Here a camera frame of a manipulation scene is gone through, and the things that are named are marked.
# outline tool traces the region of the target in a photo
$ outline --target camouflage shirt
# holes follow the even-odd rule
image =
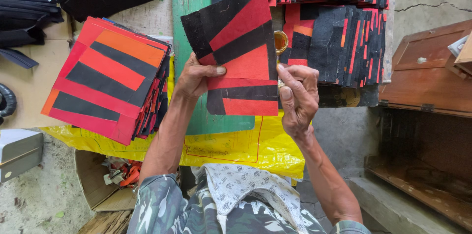
[[[301,210],[308,233],[326,234],[322,226],[307,210]],[[187,201],[182,197],[174,174],[144,179],[128,227],[128,233],[141,234],[221,234],[216,219],[216,205],[208,190],[206,176],[198,179],[195,194]],[[268,203],[246,196],[227,216],[227,234],[289,233],[295,229]],[[370,234],[354,221],[341,221],[330,234]]]

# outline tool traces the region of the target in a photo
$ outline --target crack in concrete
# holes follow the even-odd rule
[[[425,3],[419,3],[419,4],[411,5],[411,6],[407,7],[407,8],[405,8],[405,9],[395,10],[395,12],[406,11],[406,10],[408,10],[408,9],[410,9],[410,8],[417,7],[417,6],[420,6],[420,5],[429,6],[429,7],[440,7],[440,6],[442,6],[443,4],[449,4],[449,5],[451,5],[453,8],[456,8],[456,9],[458,9],[458,10],[466,11],[466,12],[472,13],[472,9],[458,8],[457,6],[455,6],[454,4],[452,4],[452,3],[450,3],[450,2],[442,2],[442,3],[438,4],[438,5],[429,5],[429,4],[425,4]]]

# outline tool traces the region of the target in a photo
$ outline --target hand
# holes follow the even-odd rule
[[[318,76],[319,72],[302,65],[284,68],[277,66],[279,77],[285,86],[280,88],[280,100],[284,108],[282,125],[285,132],[292,137],[298,146],[310,146],[313,126],[310,122],[318,110]]]
[[[214,77],[226,74],[226,68],[216,65],[200,65],[195,53],[185,63],[184,69],[177,80],[174,93],[184,98],[198,99],[208,91],[205,77]]]

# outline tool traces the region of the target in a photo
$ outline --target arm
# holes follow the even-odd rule
[[[222,66],[203,66],[194,53],[186,62],[179,77],[158,134],[150,143],[139,176],[139,185],[147,177],[175,173],[177,171],[185,133],[198,97],[205,93],[205,77],[226,73]]]
[[[310,121],[318,110],[318,71],[306,66],[278,66],[286,86],[280,89],[282,124],[304,155],[311,183],[323,211],[335,225],[342,220],[362,223],[361,209],[351,189],[316,141]],[[302,78],[303,83],[294,79]]]

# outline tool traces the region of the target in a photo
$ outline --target white patterned cloth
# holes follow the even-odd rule
[[[300,195],[278,175],[239,164],[204,164],[192,167],[192,172],[197,179],[207,174],[209,192],[216,203],[223,233],[227,215],[246,195],[268,202],[298,233],[307,233],[300,214]]]

